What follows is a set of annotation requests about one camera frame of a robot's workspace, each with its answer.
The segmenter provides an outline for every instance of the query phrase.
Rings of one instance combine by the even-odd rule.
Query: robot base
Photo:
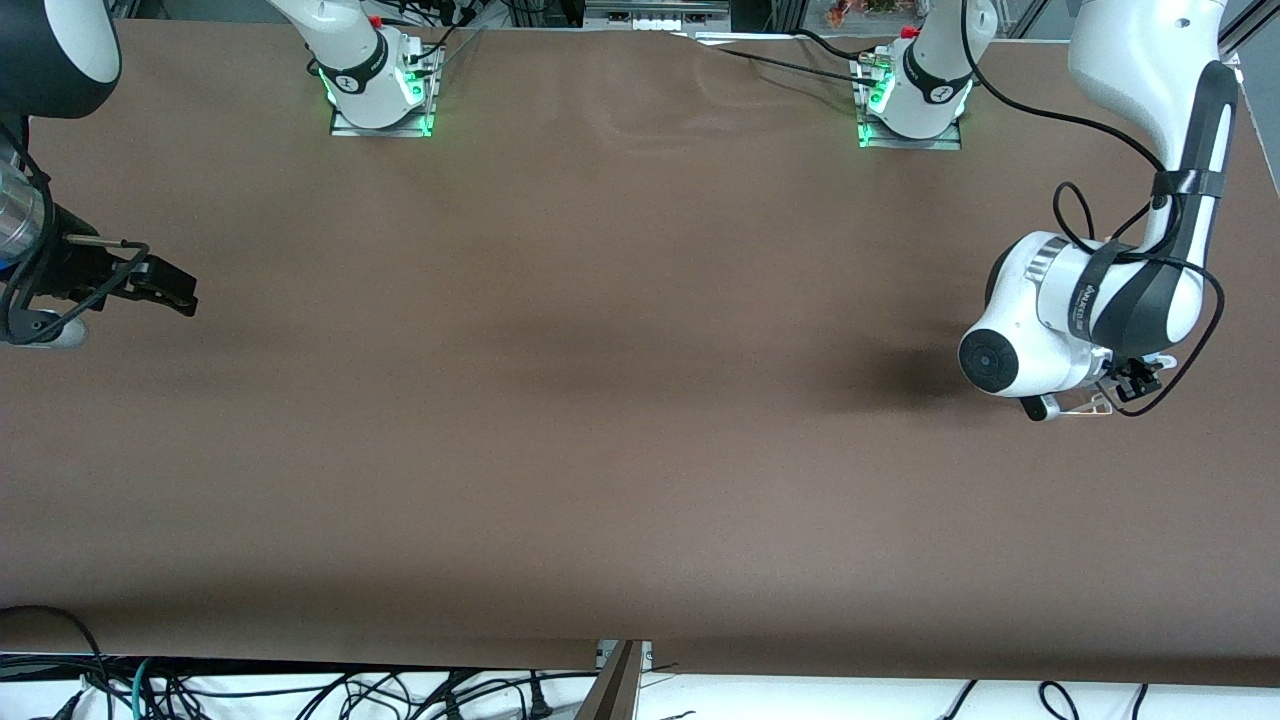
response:
[[[873,102],[882,101],[881,95],[892,92],[892,73],[887,69],[888,47],[877,47],[874,54],[864,53],[858,60],[849,61],[849,73],[856,78],[872,78],[884,85],[888,90],[879,87],[867,87],[854,83],[854,106],[858,110],[858,146],[859,147],[895,147],[900,150],[960,150],[960,123],[951,120],[947,129],[937,137],[916,140],[904,137],[888,129],[884,120],[870,111]]]
[[[329,135],[334,137],[431,137],[435,129],[435,105],[440,97],[440,69],[444,67],[444,47],[435,49],[430,55],[420,60],[416,70],[426,70],[425,77],[408,83],[410,91],[420,91],[425,100],[401,118],[399,122],[384,128],[362,128],[355,126],[333,109],[333,118],[329,120]]]

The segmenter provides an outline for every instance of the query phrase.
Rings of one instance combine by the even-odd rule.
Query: brown tabletop surface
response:
[[[1199,364],[1140,420],[1034,424],[955,346],[1060,181],[1108,231],[1142,205],[1108,137],[977,91],[963,151],[864,150],[838,82],[489,32],[435,137],[330,138],[292,28],[119,31],[115,95],[32,151],[200,313],[111,300],[81,350],[0,350],[0,601],[138,655],[553,666],[641,637],[687,671],[1280,678],[1280,200],[1248,114]],[[1115,122],[1065,60],[984,67]]]

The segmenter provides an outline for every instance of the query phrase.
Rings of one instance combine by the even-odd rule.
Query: white floor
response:
[[[383,675],[372,674],[376,682]],[[275,688],[324,685],[337,675],[274,675],[198,678],[191,687],[219,692],[255,692]],[[527,673],[486,673],[470,684],[490,678],[527,678]],[[403,675],[410,692],[421,698],[444,674]],[[554,716],[572,717],[586,696],[591,679],[544,683],[547,701],[561,708]],[[870,680],[820,678],[751,678],[719,675],[645,675],[636,720],[669,720],[687,714],[690,720],[937,720],[963,680]],[[1080,720],[1130,720],[1135,685],[1065,683]],[[1039,705],[1037,683],[982,682],[969,696],[957,720],[1052,720]],[[50,717],[79,689],[78,682],[0,683],[0,720]],[[212,720],[294,720],[314,693],[251,700],[204,700]],[[344,693],[330,696],[312,720],[335,720]],[[436,708],[424,715],[433,717]],[[1065,705],[1059,712],[1070,717]],[[462,706],[466,720],[515,720],[520,700],[515,691],[503,691]],[[76,720],[106,717],[101,693],[86,693]],[[116,717],[129,720],[128,710],[116,703]],[[374,703],[362,703],[351,720],[394,720],[394,714]],[[1280,719],[1280,689],[1155,685],[1142,706],[1139,720],[1172,719]]]

